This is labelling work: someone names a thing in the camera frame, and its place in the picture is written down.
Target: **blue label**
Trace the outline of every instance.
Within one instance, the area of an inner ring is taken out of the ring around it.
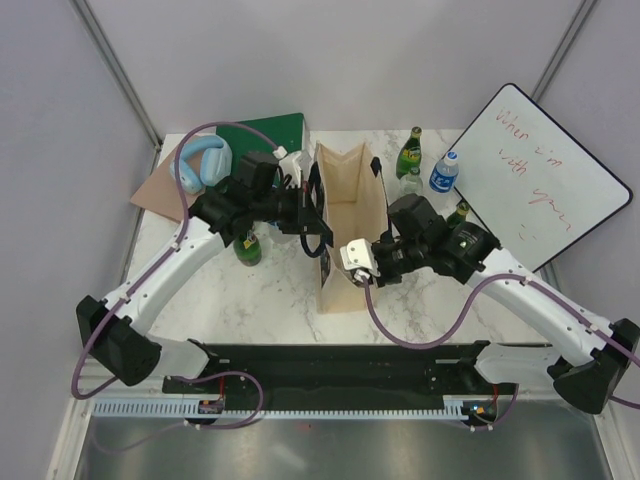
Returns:
[[[453,188],[453,184],[456,181],[458,175],[442,175],[438,173],[437,170],[434,170],[429,178],[429,186],[433,188],[436,192],[446,193]]]

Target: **red handwriting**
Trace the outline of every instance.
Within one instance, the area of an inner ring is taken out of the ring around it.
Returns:
[[[500,155],[500,158],[502,158],[502,160],[507,161],[507,165],[513,167],[511,171],[515,174],[519,174],[519,177],[527,173],[527,164],[529,163],[528,161],[522,158],[518,158],[517,156],[509,156],[504,153],[504,149],[502,148],[498,152],[498,155]]]
[[[541,147],[536,148],[536,153],[538,155],[544,155],[547,158],[547,163],[551,164],[552,167],[559,167],[560,165],[562,165],[562,160],[558,160],[557,158],[553,158],[551,156],[551,154],[553,153],[553,150],[549,150],[549,153],[545,153],[544,150]]]
[[[521,131],[516,124],[518,115],[513,115],[511,110],[500,109],[500,113],[496,116],[496,120],[501,122],[502,125],[506,125],[505,131],[512,133],[518,140],[526,140],[529,138],[529,134]]]
[[[553,209],[553,211],[558,214],[558,220],[560,220],[562,223],[567,225],[567,228],[565,229],[565,231],[569,231],[569,229],[571,228],[571,224],[564,218],[564,213],[558,210],[553,198],[549,197],[547,193],[541,192],[537,188],[533,191],[533,194],[536,195],[538,198],[534,198],[533,200],[531,200],[529,202],[529,205],[535,205],[536,203],[547,202],[549,205],[551,205],[551,208]]]

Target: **red wire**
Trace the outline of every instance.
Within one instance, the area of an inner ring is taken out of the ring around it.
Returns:
[[[493,398],[491,399],[490,407],[494,406],[498,401],[498,395],[500,395],[500,391],[498,390],[497,385],[493,385]]]

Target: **white wall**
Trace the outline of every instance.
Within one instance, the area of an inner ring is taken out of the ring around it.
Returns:
[[[0,2],[0,476],[43,478],[153,149],[67,0]]]
[[[156,127],[302,111],[310,128],[463,128],[530,91],[579,0],[90,0]]]
[[[640,195],[640,2],[600,2],[543,107]],[[640,321],[640,200],[564,253],[563,288],[612,320]],[[640,402],[635,367],[616,394]],[[640,458],[640,412],[620,408],[628,445]]]

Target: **headphone ear cup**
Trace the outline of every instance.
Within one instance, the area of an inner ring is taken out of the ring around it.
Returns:
[[[182,188],[186,193],[195,195],[204,188],[202,182],[200,181],[200,178],[198,178],[196,172],[193,171],[193,169],[186,161],[180,159],[179,166],[180,183],[182,184]],[[171,178],[173,178],[174,181],[176,179],[175,170],[175,160],[173,160],[171,162],[171,166],[169,167],[169,173],[171,174]]]
[[[224,140],[223,142],[221,148],[208,148],[202,154],[200,179],[209,187],[213,187],[224,177],[231,175],[233,154],[227,142]]]

